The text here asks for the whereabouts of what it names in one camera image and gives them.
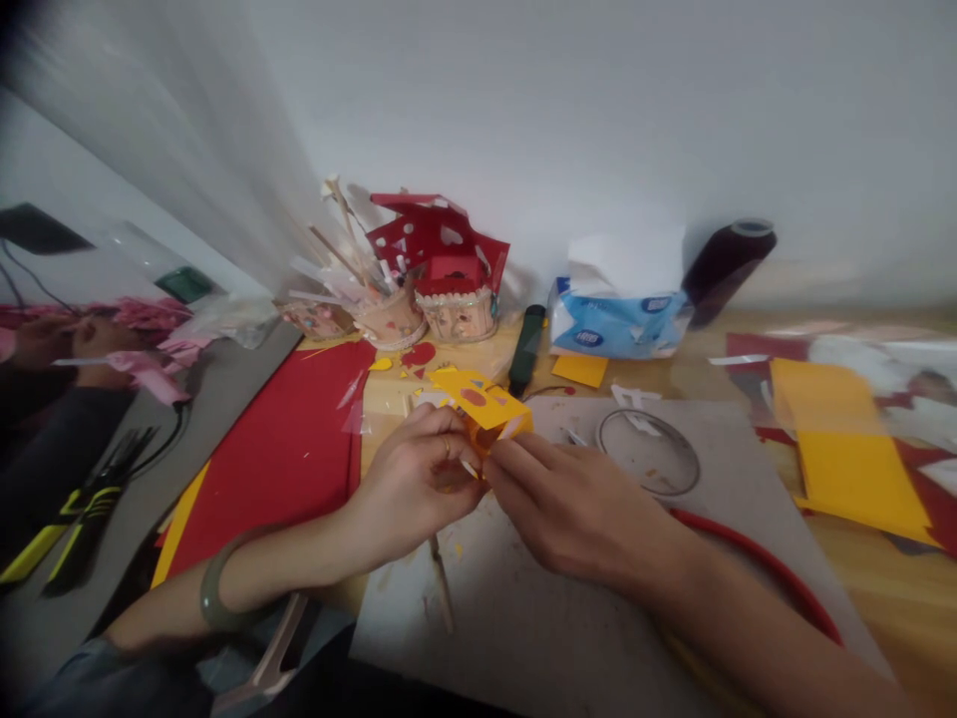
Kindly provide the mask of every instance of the jade bangle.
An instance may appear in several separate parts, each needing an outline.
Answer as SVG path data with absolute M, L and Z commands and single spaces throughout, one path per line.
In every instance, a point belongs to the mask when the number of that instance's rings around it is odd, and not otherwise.
M 202 575 L 202 583 L 199 586 L 199 609 L 202 612 L 203 620 L 206 621 L 206 624 L 213 631 L 222 633 L 241 631 L 265 619 L 275 610 L 278 601 L 273 601 L 255 610 L 246 611 L 244 613 L 234 613 L 226 608 L 219 599 L 219 579 L 222 576 L 222 570 L 225 568 L 226 562 L 237 548 L 244 543 L 270 534 L 277 528 L 276 526 L 257 527 L 244 534 L 240 534 L 227 543 L 213 560 L 209 562 L 205 573 Z

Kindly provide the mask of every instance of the wooden stick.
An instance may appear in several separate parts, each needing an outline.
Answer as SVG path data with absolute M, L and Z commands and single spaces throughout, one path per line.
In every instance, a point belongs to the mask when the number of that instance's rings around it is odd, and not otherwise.
M 442 554 L 439 553 L 439 537 L 432 534 L 429 537 L 429 551 L 432 554 L 432 568 L 436 572 L 439 582 L 439 603 L 442 605 L 442 619 L 446 623 L 449 635 L 456 632 L 456 620 L 452 615 L 452 596 L 449 594 L 449 580 L 446 578 L 446 567 L 442 563 Z
M 349 273 L 352 274 L 352 275 L 359 281 L 360 284 L 362 284 L 363 286 L 366 286 L 366 282 L 365 282 L 365 280 L 362 278 L 362 275 L 359 274 L 359 272 L 357 272 L 357 271 L 355 270 L 355 268 L 353 268 L 352 264 L 350 264 L 348 261 L 346 261 L 346 258 L 342 255 L 342 253 L 341 253 L 338 249 L 336 249 L 336 247 L 333 245 L 333 243 L 332 243 L 331 241 L 329 241 L 328 239 L 326 239 L 326 238 L 322 235 L 322 232 L 320 232 L 320 231 L 316 228 L 316 225 L 315 225 L 315 224 L 310 224 L 310 225 L 309 225 L 309 231 L 311 231 L 313 234 L 315 234 L 316 238 L 323 243 L 323 246 L 325 246 L 326 249 L 328 249 L 329 251 L 331 251 L 332 254 L 333 254 L 333 256 L 336 257 L 336 259 L 338 259 L 339 261 L 342 262 L 342 265 L 343 265 L 346 269 L 349 270 Z
M 326 179 L 326 186 L 332 189 L 332 193 L 336 197 L 336 202 L 339 204 L 339 211 L 342 212 L 342 220 L 346 223 L 346 231 L 349 232 L 349 238 L 352 240 L 352 250 L 356 253 L 359 268 L 362 270 L 363 276 L 371 281 L 369 272 L 363 261 L 362 248 L 359 246 L 359 240 L 356 239 L 356 232 L 352 229 L 352 220 L 349 218 L 349 204 L 346 203 L 346 198 L 342 195 L 342 190 L 339 189 L 339 179 Z

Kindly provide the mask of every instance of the hand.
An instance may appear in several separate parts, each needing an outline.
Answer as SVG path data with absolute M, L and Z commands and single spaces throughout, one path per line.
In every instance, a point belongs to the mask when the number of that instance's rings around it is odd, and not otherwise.
M 69 330 L 76 322 L 73 317 L 50 315 L 21 325 L 10 363 L 24 371 L 43 371 L 70 356 Z
M 73 334 L 73 356 L 78 359 L 98 359 L 115 351 L 144 348 L 146 344 L 137 332 L 106 317 L 81 320 Z M 109 364 L 82 366 L 77 376 L 77 386 L 99 389 L 125 389 L 131 381 L 129 374 L 118 372 Z
M 664 597 L 698 541 L 594 449 L 520 434 L 495 442 L 483 470 L 539 563 L 642 603 Z
M 418 407 L 383 442 L 368 473 L 342 510 L 354 527 L 354 572 L 407 555 L 432 534 L 470 514 L 487 491 L 460 459 L 478 468 L 466 425 L 450 407 Z

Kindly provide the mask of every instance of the black cylinder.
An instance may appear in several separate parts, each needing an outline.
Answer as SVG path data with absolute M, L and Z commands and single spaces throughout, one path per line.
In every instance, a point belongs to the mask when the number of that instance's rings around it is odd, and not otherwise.
M 682 283 L 695 306 L 690 326 L 710 324 L 777 244 L 766 219 L 739 219 L 712 234 Z

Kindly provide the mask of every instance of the clear plastic sheet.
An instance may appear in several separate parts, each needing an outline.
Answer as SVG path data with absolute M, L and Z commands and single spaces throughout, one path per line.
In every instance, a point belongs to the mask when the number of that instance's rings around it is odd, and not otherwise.
M 171 339 L 232 339 L 244 349 L 255 349 L 269 335 L 279 312 L 265 297 L 218 297 L 174 331 Z

